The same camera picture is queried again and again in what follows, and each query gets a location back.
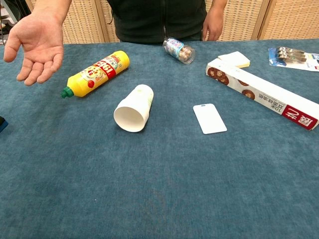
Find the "person's right hand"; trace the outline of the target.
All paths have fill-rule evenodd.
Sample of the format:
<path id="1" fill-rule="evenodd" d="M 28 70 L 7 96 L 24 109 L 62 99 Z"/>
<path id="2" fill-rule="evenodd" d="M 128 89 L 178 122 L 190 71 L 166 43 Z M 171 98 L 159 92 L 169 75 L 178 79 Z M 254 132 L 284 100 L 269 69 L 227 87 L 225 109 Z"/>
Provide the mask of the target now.
<path id="1" fill-rule="evenodd" d="M 20 47 L 23 63 L 16 79 L 31 86 L 47 81 L 62 65 L 64 56 L 62 25 L 66 16 L 52 11 L 33 11 L 9 32 L 3 60 L 12 62 Z"/>

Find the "person's left hand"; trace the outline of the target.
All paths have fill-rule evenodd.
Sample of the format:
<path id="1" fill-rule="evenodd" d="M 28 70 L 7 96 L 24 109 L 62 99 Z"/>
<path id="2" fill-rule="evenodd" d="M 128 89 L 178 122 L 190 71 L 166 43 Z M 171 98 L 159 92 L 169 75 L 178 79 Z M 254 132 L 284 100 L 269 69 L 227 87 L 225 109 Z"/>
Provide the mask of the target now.
<path id="1" fill-rule="evenodd" d="M 212 7 L 203 23 L 202 40 L 217 41 L 223 29 L 223 14 L 222 8 Z"/>

